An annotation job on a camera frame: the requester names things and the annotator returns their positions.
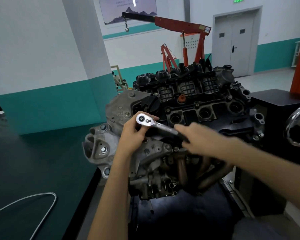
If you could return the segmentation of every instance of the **ratchet wrench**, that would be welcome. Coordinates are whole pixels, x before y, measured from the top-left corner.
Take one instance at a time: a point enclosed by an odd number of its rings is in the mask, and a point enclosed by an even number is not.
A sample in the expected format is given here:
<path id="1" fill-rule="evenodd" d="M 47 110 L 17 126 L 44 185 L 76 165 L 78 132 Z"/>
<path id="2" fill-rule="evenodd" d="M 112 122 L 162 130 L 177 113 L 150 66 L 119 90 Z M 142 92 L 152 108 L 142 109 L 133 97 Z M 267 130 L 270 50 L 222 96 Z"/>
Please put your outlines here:
<path id="1" fill-rule="evenodd" d="M 144 125 L 144 126 L 147 126 L 147 127 L 155 127 L 155 128 L 158 128 L 160 130 L 163 130 L 165 132 L 168 132 L 172 135 L 175 135 L 177 137 L 180 137 L 183 141 L 187 142 L 187 143 L 190 143 L 188 138 L 185 137 L 183 134 L 181 134 L 180 132 L 176 131 L 175 129 L 169 127 L 169 126 L 166 126 L 164 124 L 161 124 L 161 123 L 158 123 L 156 122 L 152 117 L 144 114 L 144 113 L 140 113 L 137 115 L 136 117 L 136 122 L 140 125 Z"/>

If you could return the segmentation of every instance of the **engine block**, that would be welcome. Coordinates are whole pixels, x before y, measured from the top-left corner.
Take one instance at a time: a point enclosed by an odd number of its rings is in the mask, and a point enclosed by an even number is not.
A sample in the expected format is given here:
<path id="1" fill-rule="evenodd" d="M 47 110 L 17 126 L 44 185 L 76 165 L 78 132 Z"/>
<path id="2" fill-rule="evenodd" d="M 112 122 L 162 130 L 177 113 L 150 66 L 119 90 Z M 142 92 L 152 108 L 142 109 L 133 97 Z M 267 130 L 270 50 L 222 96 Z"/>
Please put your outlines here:
<path id="1" fill-rule="evenodd" d="M 133 89 L 106 105 L 107 122 L 90 129 L 83 142 L 86 158 L 108 178 L 123 125 L 136 112 L 159 117 L 162 124 L 206 125 L 226 136 L 258 144 L 264 136 L 264 116 L 251 107 L 250 92 L 236 82 L 229 65 L 211 68 L 209 60 L 171 72 L 136 77 Z M 179 138 L 150 128 L 133 154 L 130 195 L 141 199 L 176 196 L 180 189 L 200 194 L 233 168 L 216 158 L 190 154 Z"/>

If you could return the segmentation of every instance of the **door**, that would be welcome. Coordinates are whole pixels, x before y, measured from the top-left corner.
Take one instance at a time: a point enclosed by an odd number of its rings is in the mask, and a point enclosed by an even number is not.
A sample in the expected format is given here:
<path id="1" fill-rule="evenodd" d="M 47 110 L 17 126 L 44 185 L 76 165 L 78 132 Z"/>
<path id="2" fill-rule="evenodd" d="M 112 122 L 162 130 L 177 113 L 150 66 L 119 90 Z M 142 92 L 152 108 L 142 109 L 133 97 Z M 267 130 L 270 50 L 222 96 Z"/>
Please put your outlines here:
<path id="1" fill-rule="evenodd" d="M 233 75 L 249 73 L 252 28 L 255 13 L 240 13 L 216 18 L 212 41 L 214 67 L 231 65 Z"/>

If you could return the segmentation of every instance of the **metal cable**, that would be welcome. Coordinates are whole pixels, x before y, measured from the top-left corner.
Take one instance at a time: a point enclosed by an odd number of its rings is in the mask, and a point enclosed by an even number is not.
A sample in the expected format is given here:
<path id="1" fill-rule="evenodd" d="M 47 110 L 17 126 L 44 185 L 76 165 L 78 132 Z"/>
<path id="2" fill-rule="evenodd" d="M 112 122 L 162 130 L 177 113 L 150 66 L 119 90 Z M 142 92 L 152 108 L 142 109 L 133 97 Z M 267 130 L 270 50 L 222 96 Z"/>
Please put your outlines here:
<path id="1" fill-rule="evenodd" d="M 14 203 L 17 203 L 21 200 L 24 200 L 24 199 L 27 199 L 27 198 L 30 198 L 30 197 L 34 197 L 34 196 L 40 196 L 40 195 L 53 195 L 54 196 L 54 201 L 52 203 L 52 205 L 50 206 L 49 210 L 47 211 L 47 213 L 44 215 L 44 217 L 42 218 L 42 220 L 40 221 L 39 225 L 37 226 L 37 228 L 34 230 L 30 240 L 33 239 L 33 237 L 35 236 L 36 232 L 38 231 L 39 227 L 41 226 L 41 224 L 43 223 L 43 221 L 45 220 L 45 218 L 47 217 L 47 215 L 49 214 L 49 212 L 51 211 L 52 207 L 54 206 L 54 204 L 56 203 L 57 201 L 57 195 L 55 193 L 52 193 L 52 192 L 48 192 L 48 193 L 37 193 L 37 194 L 33 194 L 33 195 L 30 195 L 30 196 L 27 196 L 27 197 L 24 197 L 22 199 L 18 199 L 8 205 L 6 205 L 5 207 L 1 208 L 0 211 L 2 211 L 3 209 L 7 208 L 8 206 L 11 206 L 13 205 Z"/>

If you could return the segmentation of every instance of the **exit sign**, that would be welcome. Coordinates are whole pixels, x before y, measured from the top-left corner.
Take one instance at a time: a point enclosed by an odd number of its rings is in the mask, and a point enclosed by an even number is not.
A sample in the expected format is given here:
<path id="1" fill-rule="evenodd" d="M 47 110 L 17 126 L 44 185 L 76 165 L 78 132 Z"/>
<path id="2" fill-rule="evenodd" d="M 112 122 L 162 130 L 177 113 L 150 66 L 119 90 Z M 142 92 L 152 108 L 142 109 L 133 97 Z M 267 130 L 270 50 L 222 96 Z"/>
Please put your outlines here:
<path id="1" fill-rule="evenodd" d="M 243 0 L 234 0 L 233 3 L 240 3 L 242 2 Z"/>

